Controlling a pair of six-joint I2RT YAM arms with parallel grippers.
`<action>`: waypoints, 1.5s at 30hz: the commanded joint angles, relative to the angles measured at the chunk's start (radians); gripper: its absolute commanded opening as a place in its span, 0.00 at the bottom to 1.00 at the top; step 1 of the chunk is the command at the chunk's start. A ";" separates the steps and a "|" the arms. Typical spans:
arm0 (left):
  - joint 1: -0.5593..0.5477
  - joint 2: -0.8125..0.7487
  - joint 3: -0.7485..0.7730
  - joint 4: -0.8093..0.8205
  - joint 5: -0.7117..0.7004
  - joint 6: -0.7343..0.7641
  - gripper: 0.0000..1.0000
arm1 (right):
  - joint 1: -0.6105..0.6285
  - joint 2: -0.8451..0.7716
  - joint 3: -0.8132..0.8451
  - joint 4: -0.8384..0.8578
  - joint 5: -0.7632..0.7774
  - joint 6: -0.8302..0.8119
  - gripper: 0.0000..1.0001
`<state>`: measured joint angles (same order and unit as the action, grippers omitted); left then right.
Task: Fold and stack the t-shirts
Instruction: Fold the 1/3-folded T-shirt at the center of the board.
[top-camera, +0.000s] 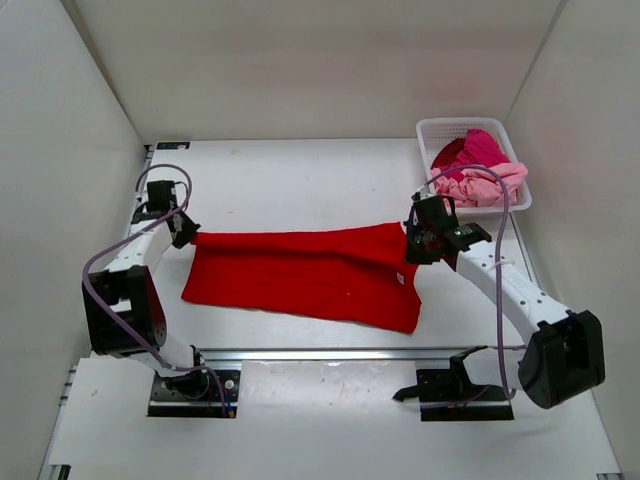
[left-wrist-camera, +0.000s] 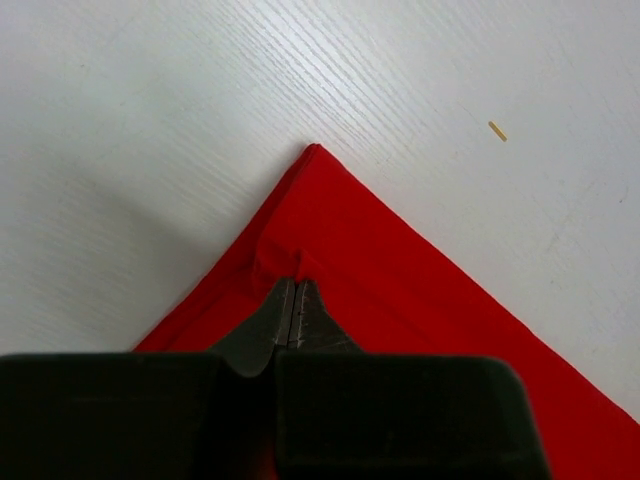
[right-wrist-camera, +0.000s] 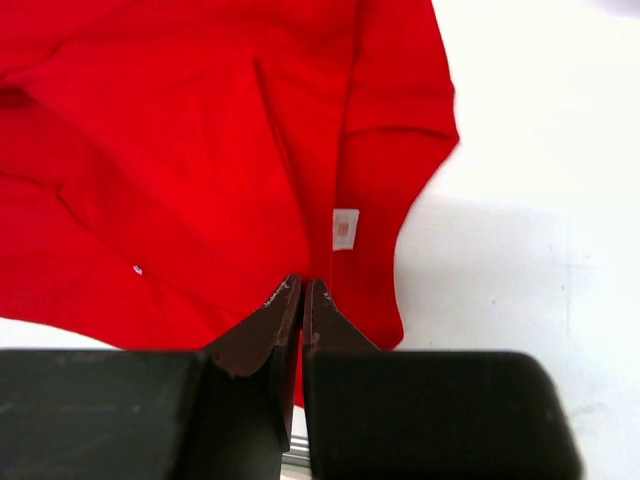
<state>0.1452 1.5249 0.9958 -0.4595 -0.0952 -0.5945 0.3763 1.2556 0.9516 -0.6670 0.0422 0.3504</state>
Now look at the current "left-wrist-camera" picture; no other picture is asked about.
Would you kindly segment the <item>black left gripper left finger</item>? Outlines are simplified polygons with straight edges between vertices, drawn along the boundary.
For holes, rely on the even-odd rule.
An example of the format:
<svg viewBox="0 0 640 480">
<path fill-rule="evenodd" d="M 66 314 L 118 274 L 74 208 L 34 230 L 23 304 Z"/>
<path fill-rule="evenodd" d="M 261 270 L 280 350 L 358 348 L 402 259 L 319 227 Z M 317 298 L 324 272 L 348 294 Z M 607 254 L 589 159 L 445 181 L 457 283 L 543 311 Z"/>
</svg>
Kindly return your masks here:
<svg viewBox="0 0 640 480">
<path fill-rule="evenodd" d="M 272 479 L 272 359 L 296 293 L 200 353 L 16 354 L 1 360 L 5 479 Z"/>
</svg>

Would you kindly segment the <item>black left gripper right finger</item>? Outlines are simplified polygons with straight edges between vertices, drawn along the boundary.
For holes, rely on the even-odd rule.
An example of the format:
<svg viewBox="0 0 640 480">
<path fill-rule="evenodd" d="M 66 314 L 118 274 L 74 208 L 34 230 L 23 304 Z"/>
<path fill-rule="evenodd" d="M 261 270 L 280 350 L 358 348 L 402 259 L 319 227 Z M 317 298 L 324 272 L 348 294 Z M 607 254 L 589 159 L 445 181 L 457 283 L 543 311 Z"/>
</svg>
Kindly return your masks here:
<svg viewBox="0 0 640 480">
<path fill-rule="evenodd" d="M 298 285 L 274 361 L 282 479 L 547 479 L 525 388 L 490 357 L 365 352 Z"/>
</svg>

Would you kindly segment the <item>red t shirt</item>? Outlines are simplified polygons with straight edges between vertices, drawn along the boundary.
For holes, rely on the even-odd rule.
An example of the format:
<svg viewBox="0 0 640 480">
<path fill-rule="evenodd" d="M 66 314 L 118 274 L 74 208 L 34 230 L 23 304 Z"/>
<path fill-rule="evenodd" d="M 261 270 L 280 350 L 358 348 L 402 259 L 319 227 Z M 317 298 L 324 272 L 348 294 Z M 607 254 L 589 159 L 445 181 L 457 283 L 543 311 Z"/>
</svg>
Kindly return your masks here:
<svg viewBox="0 0 640 480">
<path fill-rule="evenodd" d="M 318 144 L 139 349 L 202 351 L 283 277 L 315 281 L 331 317 L 367 351 L 506 361 L 526 386 L 554 478 L 638 477 L 638 423 Z"/>
</svg>

